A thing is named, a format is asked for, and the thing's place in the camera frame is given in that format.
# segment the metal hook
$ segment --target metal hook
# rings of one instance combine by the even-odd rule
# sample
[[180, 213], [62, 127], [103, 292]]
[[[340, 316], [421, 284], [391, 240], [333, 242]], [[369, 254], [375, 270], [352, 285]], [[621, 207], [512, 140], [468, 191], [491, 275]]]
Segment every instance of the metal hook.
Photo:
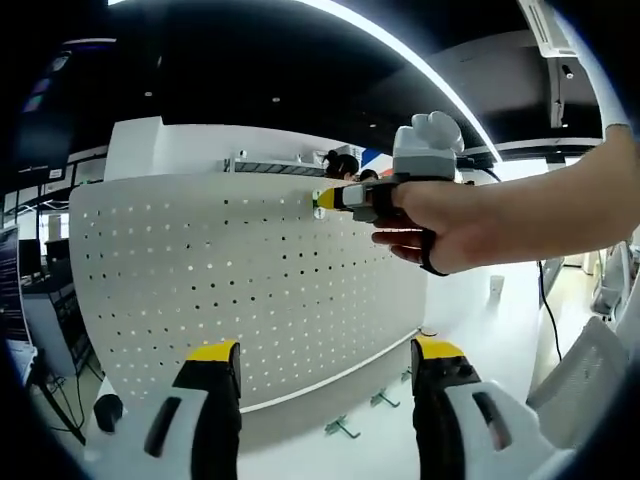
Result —
[[374, 395], [373, 397], [371, 397], [371, 406], [375, 407], [376, 405], [378, 405], [380, 402], [385, 401], [387, 402], [389, 405], [391, 405], [393, 408], [398, 408], [400, 406], [400, 402], [398, 403], [393, 403], [391, 400], [389, 400], [387, 398], [387, 396], [385, 395], [385, 393], [387, 392], [386, 388], [383, 388], [382, 390], [380, 390], [376, 395]]
[[360, 436], [360, 432], [355, 433], [355, 434], [351, 433], [344, 426], [344, 422], [345, 422], [346, 418], [347, 418], [346, 415], [341, 415], [340, 417], [338, 417], [337, 420], [334, 420], [333, 422], [329, 423], [326, 427], [324, 427], [324, 431], [326, 432], [326, 434], [327, 435], [333, 435], [337, 431], [342, 430], [344, 433], [349, 435], [349, 438], [352, 438], [352, 439], [358, 438]]
[[404, 372], [402, 372], [400, 380], [404, 383], [411, 378], [411, 375], [413, 375], [413, 372], [411, 371], [411, 367], [408, 367]]

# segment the white chair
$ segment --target white chair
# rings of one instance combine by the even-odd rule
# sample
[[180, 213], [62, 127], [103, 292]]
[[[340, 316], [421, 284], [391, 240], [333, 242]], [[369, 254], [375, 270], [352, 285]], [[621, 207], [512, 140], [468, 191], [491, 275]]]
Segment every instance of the white chair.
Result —
[[583, 444], [613, 398], [629, 363], [611, 329], [592, 317], [562, 362], [527, 399], [558, 448]]

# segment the finger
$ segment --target finger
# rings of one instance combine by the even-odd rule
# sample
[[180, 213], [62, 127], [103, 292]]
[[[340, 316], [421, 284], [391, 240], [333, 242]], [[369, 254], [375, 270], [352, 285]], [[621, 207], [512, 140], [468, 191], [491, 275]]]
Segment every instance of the finger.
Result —
[[373, 225], [377, 228], [422, 228], [406, 215], [403, 215], [402, 217], [379, 218], [373, 223]]
[[404, 231], [404, 232], [375, 232], [371, 239], [374, 243], [382, 245], [402, 245], [405, 247], [421, 248], [422, 247], [422, 231]]
[[391, 247], [391, 253], [396, 257], [400, 257], [403, 260], [411, 263], [417, 263], [422, 265], [422, 250], [419, 248], [409, 248], [400, 245], [393, 245]]

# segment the computer screen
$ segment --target computer screen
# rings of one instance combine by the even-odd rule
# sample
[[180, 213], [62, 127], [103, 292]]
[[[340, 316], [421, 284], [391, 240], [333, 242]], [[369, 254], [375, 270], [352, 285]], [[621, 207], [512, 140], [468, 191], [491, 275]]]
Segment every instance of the computer screen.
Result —
[[33, 275], [42, 271], [40, 263], [40, 241], [33, 239], [20, 240], [18, 247], [20, 276]]
[[52, 263], [57, 260], [69, 258], [69, 239], [52, 240], [46, 243], [47, 246], [47, 262]]

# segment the black ceiling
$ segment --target black ceiling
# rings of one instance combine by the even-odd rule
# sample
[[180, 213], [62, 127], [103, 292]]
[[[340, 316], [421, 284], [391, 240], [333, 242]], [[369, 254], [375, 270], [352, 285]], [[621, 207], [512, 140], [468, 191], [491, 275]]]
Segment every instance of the black ceiling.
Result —
[[[557, 76], [559, 63], [540, 56], [515, 0], [341, 3], [433, 66], [494, 142], [599, 136], [598, 110], [584, 71], [569, 59], [562, 64], [574, 78]], [[76, 22], [66, 33], [54, 35], [47, 24], [56, 41], [117, 39], [110, 52], [77, 55], [64, 93], [48, 103], [76, 118], [75, 151], [108, 143], [114, 121], [152, 115], [162, 115], [165, 123], [299, 131], [389, 151], [399, 125], [434, 109], [460, 121], [467, 145], [483, 143], [402, 57], [366, 32], [299, 2], [92, 4], [90, 21]], [[56, 51], [50, 44], [30, 48], [29, 58], [40, 65], [21, 71], [24, 84], [37, 80]], [[19, 92], [28, 93], [29, 86], [20, 86]], [[568, 128], [552, 128], [549, 109], [558, 98], [565, 102], [562, 122]]]

